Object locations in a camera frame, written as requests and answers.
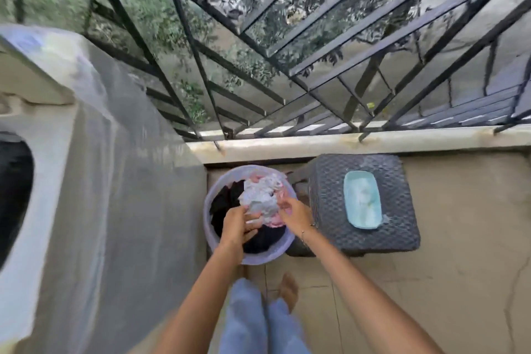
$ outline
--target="silver bracelet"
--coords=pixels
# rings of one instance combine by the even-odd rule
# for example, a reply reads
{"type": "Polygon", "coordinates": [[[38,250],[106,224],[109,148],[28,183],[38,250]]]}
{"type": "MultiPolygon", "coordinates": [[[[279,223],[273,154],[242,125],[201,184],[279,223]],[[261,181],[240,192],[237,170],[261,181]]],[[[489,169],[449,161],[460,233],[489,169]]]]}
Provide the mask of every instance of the silver bracelet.
{"type": "MultiPolygon", "coordinates": [[[[310,226],[311,226],[311,227],[314,227],[314,228],[317,228],[316,225],[315,225],[315,223],[310,224],[310,226]]],[[[304,242],[303,237],[304,237],[304,230],[301,232],[301,241],[302,241],[302,243],[304,244],[304,246],[307,247],[308,245],[306,244],[306,242],[304,242]]]]}

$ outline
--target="person's right arm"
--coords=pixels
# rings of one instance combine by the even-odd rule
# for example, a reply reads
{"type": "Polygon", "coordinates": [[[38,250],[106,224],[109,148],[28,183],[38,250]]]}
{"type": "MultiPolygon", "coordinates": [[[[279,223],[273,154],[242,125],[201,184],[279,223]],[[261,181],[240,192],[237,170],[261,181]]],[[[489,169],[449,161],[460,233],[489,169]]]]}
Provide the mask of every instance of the person's right arm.
{"type": "Polygon", "coordinates": [[[282,220],[321,261],[376,354],[442,354],[412,317],[312,227],[309,207],[292,198],[279,204],[282,220]]]}

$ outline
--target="stool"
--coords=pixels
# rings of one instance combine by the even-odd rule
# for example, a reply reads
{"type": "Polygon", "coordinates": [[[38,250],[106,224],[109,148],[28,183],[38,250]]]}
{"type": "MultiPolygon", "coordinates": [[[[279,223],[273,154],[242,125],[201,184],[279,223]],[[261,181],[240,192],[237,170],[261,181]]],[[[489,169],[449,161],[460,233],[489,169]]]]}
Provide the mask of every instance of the stool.
{"type": "MultiPolygon", "coordinates": [[[[315,225],[347,256],[411,251],[421,236],[409,185],[398,156],[389,154],[323,154],[288,175],[294,188],[308,182],[309,205],[315,225]],[[376,179],[383,223],[375,230],[355,228],[347,220],[343,179],[349,171],[368,171],[376,179]]],[[[286,251],[289,256],[314,256],[299,238],[286,251]]]]}

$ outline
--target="blue pants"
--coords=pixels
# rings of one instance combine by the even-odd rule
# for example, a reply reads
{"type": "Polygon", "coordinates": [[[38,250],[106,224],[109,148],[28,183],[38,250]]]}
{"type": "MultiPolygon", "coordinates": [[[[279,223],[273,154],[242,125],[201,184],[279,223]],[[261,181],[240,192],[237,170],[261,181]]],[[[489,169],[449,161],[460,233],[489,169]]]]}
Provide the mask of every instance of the blue pants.
{"type": "Polygon", "coordinates": [[[249,280],[230,292],[219,354],[309,354],[301,325],[282,298],[264,308],[262,294],[249,280]]]}

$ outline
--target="soap dish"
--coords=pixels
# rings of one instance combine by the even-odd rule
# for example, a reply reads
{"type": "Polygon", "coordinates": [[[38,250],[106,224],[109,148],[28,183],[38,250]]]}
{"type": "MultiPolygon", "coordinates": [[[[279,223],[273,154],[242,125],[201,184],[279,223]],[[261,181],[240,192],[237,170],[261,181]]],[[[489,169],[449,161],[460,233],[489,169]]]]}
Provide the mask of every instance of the soap dish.
{"type": "Polygon", "coordinates": [[[343,197],[350,224],[374,230],[382,223],[380,192],[373,174],[367,171],[348,172],[343,180],[343,197]]]}

